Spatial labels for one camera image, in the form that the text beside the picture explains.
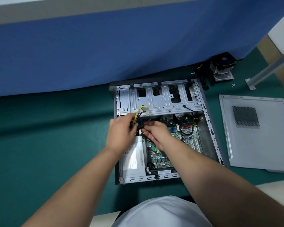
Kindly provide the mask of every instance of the metal drive bay panel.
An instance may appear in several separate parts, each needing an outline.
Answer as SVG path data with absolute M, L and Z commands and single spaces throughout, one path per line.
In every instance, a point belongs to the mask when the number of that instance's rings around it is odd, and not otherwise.
M 284 99 L 219 98 L 230 165 L 284 171 Z

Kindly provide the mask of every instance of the green mat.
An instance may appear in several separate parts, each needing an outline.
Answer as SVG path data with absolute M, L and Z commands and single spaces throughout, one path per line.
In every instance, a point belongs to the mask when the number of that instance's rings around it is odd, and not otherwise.
M 284 98 L 284 89 L 275 75 L 257 85 L 257 90 L 248 89 L 245 78 L 266 66 L 258 49 L 254 49 L 233 69 L 234 81 L 216 84 L 205 92 L 225 153 L 218 94 Z M 192 66 L 186 66 L 148 77 L 183 76 L 192 71 Z M 20 226 L 104 147 L 113 109 L 108 85 L 0 98 L 0 226 Z M 284 180 L 284 174 L 265 170 L 231 170 L 254 185 Z M 112 172 L 96 215 L 154 197 L 188 195 L 180 179 L 120 186 L 114 182 Z

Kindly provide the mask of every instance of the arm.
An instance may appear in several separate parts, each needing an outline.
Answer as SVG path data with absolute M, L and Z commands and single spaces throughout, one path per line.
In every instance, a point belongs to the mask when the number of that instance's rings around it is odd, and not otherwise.
M 145 122 L 142 132 L 166 153 L 213 226 L 284 226 L 284 206 L 171 136 L 163 123 Z
M 110 120 L 105 148 L 54 193 L 23 227 L 90 225 L 110 173 L 135 137 L 137 125 L 129 129 L 134 115 L 129 113 Z

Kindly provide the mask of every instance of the gray metal pole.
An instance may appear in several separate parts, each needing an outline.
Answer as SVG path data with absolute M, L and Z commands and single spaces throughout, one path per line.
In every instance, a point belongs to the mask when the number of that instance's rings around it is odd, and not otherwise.
M 278 67 L 284 64 L 284 54 L 277 59 L 274 63 L 268 65 L 265 69 L 259 72 L 251 79 L 245 79 L 250 90 L 256 89 L 254 86 L 260 83 L 262 80 L 270 76 Z

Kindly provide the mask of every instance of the metal bracket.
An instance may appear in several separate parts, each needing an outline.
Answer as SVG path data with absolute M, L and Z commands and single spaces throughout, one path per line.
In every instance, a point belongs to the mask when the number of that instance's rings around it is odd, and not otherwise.
M 249 81 L 249 80 L 250 80 L 250 78 L 245 79 L 245 82 L 246 82 L 247 85 L 248 85 L 248 81 Z M 248 87 L 249 87 L 249 90 L 256 90 L 255 86 L 249 86 L 249 85 L 248 85 Z

